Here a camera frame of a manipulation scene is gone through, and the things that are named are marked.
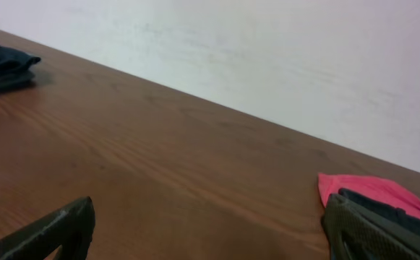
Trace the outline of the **navy blue shorts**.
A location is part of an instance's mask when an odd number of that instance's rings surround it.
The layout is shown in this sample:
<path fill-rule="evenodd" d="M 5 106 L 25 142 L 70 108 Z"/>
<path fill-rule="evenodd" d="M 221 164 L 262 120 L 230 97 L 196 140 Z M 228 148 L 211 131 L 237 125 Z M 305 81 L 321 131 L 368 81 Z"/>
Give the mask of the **navy blue shorts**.
<path fill-rule="evenodd" d="M 403 228 L 420 236 L 420 219 L 410 216 L 404 209 L 370 199 L 346 188 L 340 188 L 338 193 L 360 206 L 363 206 L 364 208 L 384 217 L 385 219 L 397 223 Z"/>

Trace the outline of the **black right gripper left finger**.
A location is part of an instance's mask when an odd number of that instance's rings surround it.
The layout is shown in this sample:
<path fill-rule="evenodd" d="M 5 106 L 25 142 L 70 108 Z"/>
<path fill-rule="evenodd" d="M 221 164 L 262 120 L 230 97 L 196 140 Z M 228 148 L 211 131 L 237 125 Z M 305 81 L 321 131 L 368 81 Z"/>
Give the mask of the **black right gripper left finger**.
<path fill-rule="evenodd" d="M 0 239 L 0 260 L 85 260 L 95 228 L 95 210 L 89 196 L 47 214 Z"/>

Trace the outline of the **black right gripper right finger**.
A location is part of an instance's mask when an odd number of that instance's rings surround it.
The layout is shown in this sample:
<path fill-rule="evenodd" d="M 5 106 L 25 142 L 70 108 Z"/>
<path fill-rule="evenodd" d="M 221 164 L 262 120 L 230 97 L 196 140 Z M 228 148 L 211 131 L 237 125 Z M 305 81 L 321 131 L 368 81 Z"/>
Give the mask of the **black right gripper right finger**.
<path fill-rule="evenodd" d="M 390 220 L 340 194 L 330 195 L 322 227 L 332 259 L 420 259 L 420 227 Z"/>

